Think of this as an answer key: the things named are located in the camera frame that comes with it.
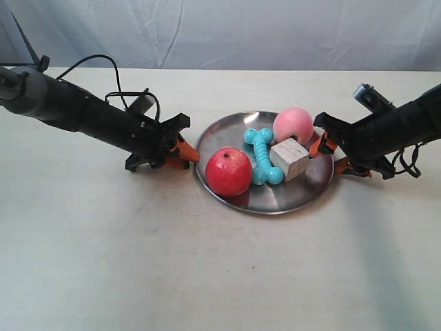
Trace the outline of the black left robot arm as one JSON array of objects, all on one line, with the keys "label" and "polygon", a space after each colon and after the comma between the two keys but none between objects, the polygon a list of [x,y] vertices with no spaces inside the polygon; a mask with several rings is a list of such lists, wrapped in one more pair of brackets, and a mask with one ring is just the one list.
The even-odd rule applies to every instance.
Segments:
[{"label": "black left robot arm", "polygon": [[6,110],[129,152],[126,170],[133,172],[143,164],[152,169],[187,169],[199,161],[199,152],[181,135],[190,126],[187,115],[180,113],[164,122],[146,116],[150,107],[159,104],[148,89],[116,95],[135,100],[127,110],[120,110],[73,83],[34,68],[1,68],[1,105]]}]

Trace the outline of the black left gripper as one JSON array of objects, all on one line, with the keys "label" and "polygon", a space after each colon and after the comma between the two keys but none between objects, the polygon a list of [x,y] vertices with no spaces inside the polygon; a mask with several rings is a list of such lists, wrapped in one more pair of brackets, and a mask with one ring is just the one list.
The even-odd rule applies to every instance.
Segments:
[{"label": "black left gripper", "polygon": [[139,149],[125,161],[125,169],[135,172],[139,166],[151,169],[188,169],[189,162],[198,163],[200,153],[181,135],[181,130],[190,127],[190,118],[180,113],[162,123],[153,120],[141,122],[141,130],[135,136],[140,139]]}]

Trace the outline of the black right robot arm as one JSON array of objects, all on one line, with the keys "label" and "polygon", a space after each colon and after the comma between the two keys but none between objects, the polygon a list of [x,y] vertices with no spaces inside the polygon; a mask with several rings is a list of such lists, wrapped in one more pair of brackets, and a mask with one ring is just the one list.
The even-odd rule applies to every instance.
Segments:
[{"label": "black right robot arm", "polygon": [[324,133],[311,145],[310,156],[333,154],[340,148],[345,157],[335,163],[336,174],[369,177],[378,172],[387,180],[407,173],[418,178],[419,149],[440,138],[440,86],[400,107],[367,83],[353,97],[370,115],[354,123],[326,112],[317,115],[314,125]]}]

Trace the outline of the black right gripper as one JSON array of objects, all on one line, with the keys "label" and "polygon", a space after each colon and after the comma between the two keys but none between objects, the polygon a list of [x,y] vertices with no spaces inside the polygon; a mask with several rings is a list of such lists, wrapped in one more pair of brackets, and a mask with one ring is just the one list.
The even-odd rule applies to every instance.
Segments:
[{"label": "black right gripper", "polygon": [[321,138],[309,148],[311,158],[326,154],[333,154],[340,148],[345,157],[334,162],[335,174],[351,175],[360,178],[371,177],[371,171],[378,172],[383,179],[393,177],[393,165],[384,156],[362,159],[358,155],[360,148],[353,142],[353,128],[350,123],[337,119],[326,112],[322,112],[314,119],[314,126],[324,130]]}]

